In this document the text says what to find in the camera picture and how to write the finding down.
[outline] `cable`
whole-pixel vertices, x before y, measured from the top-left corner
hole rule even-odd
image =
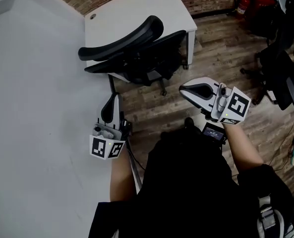
[[[128,153],[131,154],[131,156],[133,157],[133,159],[135,160],[135,162],[137,162],[138,165],[139,165],[144,171],[146,171],[146,169],[140,164],[139,161],[137,161],[137,159],[135,158],[134,154],[128,149],[128,147],[127,147],[127,151],[128,151]]]
[[[109,80],[109,85],[111,87],[112,93],[115,93],[116,92],[116,88],[115,88],[113,76],[111,76],[111,75],[108,74],[108,80]]]
[[[289,136],[289,134],[290,134],[290,132],[292,131],[293,127],[294,127],[294,122],[293,122],[293,124],[292,124],[292,126],[291,126],[291,129],[289,130],[289,132],[288,132],[287,135],[285,136],[284,140],[282,140],[282,142],[281,142],[281,144],[280,144],[278,150],[275,152],[274,156],[272,157],[270,163],[268,164],[269,166],[270,166],[270,164],[272,163],[272,161],[274,160],[274,158],[276,157],[276,155],[278,154],[278,152],[280,151],[280,147],[282,146],[282,144],[284,143],[284,141],[286,140],[286,138]]]
[[[290,147],[289,147],[289,149],[288,149],[287,161],[286,161],[285,164],[282,166],[282,168],[275,170],[275,172],[282,170],[282,169],[286,166],[286,164],[288,163],[289,158],[290,158],[290,154],[289,154],[289,153],[290,153],[290,150],[291,150],[292,145],[293,145],[293,143],[291,143],[291,145],[290,145]]]
[[[292,126],[291,126],[289,132],[288,132],[287,135],[285,136],[284,140],[281,142],[281,144],[280,144],[278,150],[275,152],[274,156],[272,157],[270,163],[268,164],[269,166],[270,166],[270,164],[272,163],[272,161],[274,160],[274,158],[276,157],[277,153],[279,152],[280,147],[282,146],[282,144],[284,143],[284,141],[286,140],[286,138],[289,136],[289,134],[290,134],[290,132],[292,131],[293,127],[294,127],[294,122],[293,122],[293,124],[292,124]],[[289,157],[290,157],[289,152],[290,152],[290,150],[291,150],[292,145],[293,145],[293,143],[290,145],[290,147],[289,147],[289,149],[288,149],[288,158],[287,158],[287,161],[286,161],[285,164],[282,166],[282,168],[275,170],[275,172],[282,170],[282,169],[286,166],[286,164],[288,163],[288,161],[289,161]]]

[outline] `black office chair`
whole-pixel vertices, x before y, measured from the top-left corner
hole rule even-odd
[[[243,74],[257,78],[263,85],[262,92],[252,100],[258,105],[267,91],[273,91],[281,110],[285,110],[291,103],[294,105],[294,63],[285,51],[294,41],[294,0],[286,1],[286,13],[281,18],[277,38],[269,47],[257,54],[262,68],[251,71],[242,68]]]
[[[78,55],[81,60],[103,61],[85,68],[87,72],[122,73],[128,81],[145,86],[159,81],[165,96],[163,78],[169,80],[180,65],[187,63],[179,51],[186,32],[181,30],[158,39],[163,30],[162,21],[149,16],[122,39],[102,47],[80,48]]]

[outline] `person's arm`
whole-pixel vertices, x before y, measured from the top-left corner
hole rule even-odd
[[[136,194],[128,151],[123,147],[119,157],[112,160],[110,199],[111,202],[128,201]]]
[[[264,162],[240,125],[223,124],[239,172],[261,166]]]

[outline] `red fire extinguisher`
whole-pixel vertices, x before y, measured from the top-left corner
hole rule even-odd
[[[251,21],[254,19],[258,11],[264,6],[274,6],[276,0],[250,0],[251,3],[245,13],[245,19]]]
[[[249,0],[234,0],[236,7],[236,18],[241,19],[244,17],[244,13],[247,10],[249,3]]]

